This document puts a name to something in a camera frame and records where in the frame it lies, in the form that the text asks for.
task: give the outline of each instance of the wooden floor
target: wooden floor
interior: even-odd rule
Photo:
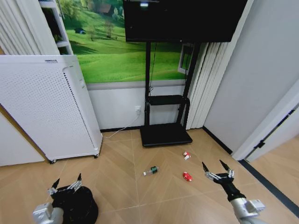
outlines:
[[[82,157],[0,168],[0,223],[33,223],[34,208],[51,201],[47,188],[76,181],[82,173],[99,206],[99,224],[237,224],[227,196],[205,178],[201,162],[212,172],[223,172],[222,159],[235,170],[235,185],[249,199],[267,206],[260,218],[271,224],[299,220],[202,129],[190,130],[189,145],[143,148],[138,130],[122,131],[104,139],[99,158]],[[184,160],[184,151],[191,153]],[[159,166],[158,173],[143,171]],[[192,182],[183,179],[189,172]]]
[[[250,164],[299,206],[299,135]]]

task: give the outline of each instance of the caster wheel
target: caster wheel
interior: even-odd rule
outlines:
[[[56,163],[57,160],[50,160],[50,164]]]

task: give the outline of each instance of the white wall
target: white wall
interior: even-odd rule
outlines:
[[[299,78],[299,1],[256,0],[204,126],[235,151]]]
[[[182,94],[184,86],[154,87],[152,95]],[[145,88],[121,88],[110,90],[89,90],[89,96],[100,126],[100,129],[125,127],[136,117],[135,106],[141,106],[139,118],[130,126],[144,125]],[[150,123],[175,122],[178,113],[177,105],[151,106]]]
[[[43,157],[0,113],[0,166],[38,161]]]

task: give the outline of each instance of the green grass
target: green grass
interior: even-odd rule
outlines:
[[[114,24],[111,39],[107,38],[104,27],[106,20]],[[125,42],[123,21],[116,22],[109,16],[89,12],[80,7],[78,18],[72,21],[66,18],[64,24],[87,83],[145,79],[145,43]],[[96,29],[93,41],[88,33],[90,26]],[[75,28],[83,28],[87,34],[76,34]],[[153,51],[152,44],[151,63],[153,63]],[[157,44],[153,80],[185,78],[184,74],[177,72],[180,51],[180,44]]]

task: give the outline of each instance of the robotic hand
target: robotic hand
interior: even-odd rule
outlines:
[[[217,184],[220,184],[226,194],[228,195],[228,201],[232,204],[235,212],[235,216],[241,224],[266,224],[265,222],[254,218],[259,215],[259,212],[265,209],[265,206],[260,200],[246,199],[233,184],[234,171],[231,170],[227,164],[221,161],[222,166],[226,170],[226,173],[214,174],[211,173],[206,165],[202,163],[205,171],[205,176]]]

